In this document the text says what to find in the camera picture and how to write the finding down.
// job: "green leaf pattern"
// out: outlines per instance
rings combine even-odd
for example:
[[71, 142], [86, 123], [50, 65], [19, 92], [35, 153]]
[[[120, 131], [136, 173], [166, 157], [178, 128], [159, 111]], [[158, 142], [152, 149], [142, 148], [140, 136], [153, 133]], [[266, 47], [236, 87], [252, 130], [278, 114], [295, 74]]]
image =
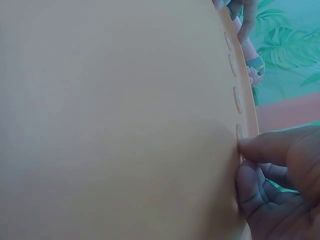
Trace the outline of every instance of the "green leaf pattern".
[[[251, 33], [255, 37], [264, 36], [257, 52], [265, 61], [267, 71], [313, 67], [320, 62], [320, 29], [310, 32], [290, 26], [287, 12], [273, 7], [278, 1], [259, 1], [256, 25]], [[239, 18], [243, 20], [243, 11]], [[320, 70], [309, 75], [299, 83], [300, 87], [320, 81]]]

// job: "finger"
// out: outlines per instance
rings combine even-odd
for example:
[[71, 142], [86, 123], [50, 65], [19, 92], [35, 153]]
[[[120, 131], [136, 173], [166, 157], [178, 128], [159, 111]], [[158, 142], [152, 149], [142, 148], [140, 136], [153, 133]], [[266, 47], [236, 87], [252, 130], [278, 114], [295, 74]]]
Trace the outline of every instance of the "finger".
[[240, 166], [237, 174], [238, 202], [247, 220], [252, 219], [254, 213], [267, 204], [259, 187], [258, 168], [256, 163], [245, 161]]
[[255, 26], [257, 11], [257, 0], [253, 0], [243, 6], [243, 23], [238, 33], [238, 38], [241, 44], [247, 40], [249, 33]]
[[239, 15], [239, 13], [240, 13], [241, 9], [244, 7], [244, 5], [240, 2], [237, 2], [237, 1], [231, 1], [227, 5], [227, 7], [229, 9], [230, 17], [233, 21]]
[[317, 127], [301, 127], [287, 131], [267, 132], [255, 138], [244, 138], [239, 143], [243, 157], [257, 163], [272, 163], [286, 166], [287, 152], [297, 139], [303, 138], [315, 131]]
[[287, 167], [277, 166], [272, 163], [262, 163], [259, 164], [259, 167], [267, 179], [279, 184], [283, 188], [295, 189], [292, 181], [289, 179]]

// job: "pink toy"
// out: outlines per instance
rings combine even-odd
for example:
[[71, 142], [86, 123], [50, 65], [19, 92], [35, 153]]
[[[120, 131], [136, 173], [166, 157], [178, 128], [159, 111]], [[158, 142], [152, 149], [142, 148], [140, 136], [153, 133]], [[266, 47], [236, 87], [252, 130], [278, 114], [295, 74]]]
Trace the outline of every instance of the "pink toy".
[[[238, 33], [242, 25], [239, 17], [235, 18], [233, 24], [236, 32]], [[259, 56], [249, 38], [241, 45], [241, 48], [245, 64], [248, 66], [248, 74], [251, 78], [250, 81], [252, 81], [251, 85], [254, 86], [261, 81], [264, 73], [266, 72], [265, 62]]]

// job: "leaf print fabric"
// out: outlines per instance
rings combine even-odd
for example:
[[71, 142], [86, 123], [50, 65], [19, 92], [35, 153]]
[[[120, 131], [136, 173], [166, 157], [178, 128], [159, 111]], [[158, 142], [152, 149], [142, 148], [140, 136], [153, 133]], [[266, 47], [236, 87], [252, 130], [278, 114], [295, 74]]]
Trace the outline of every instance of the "leaf print fabric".
[[250, 39], [266, 64], [256, 105], [320, 92], [320, 1], [260, 0]]

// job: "peach plastic board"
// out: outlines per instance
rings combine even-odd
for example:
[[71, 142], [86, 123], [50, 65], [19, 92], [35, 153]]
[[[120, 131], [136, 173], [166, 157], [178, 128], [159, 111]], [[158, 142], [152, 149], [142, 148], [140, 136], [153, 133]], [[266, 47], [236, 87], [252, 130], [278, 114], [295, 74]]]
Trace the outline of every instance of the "peach plastic board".
[[2, 240], [249, 239], [236, 125], [258, 126], [225, 9], [4, 0], [0, 35]]

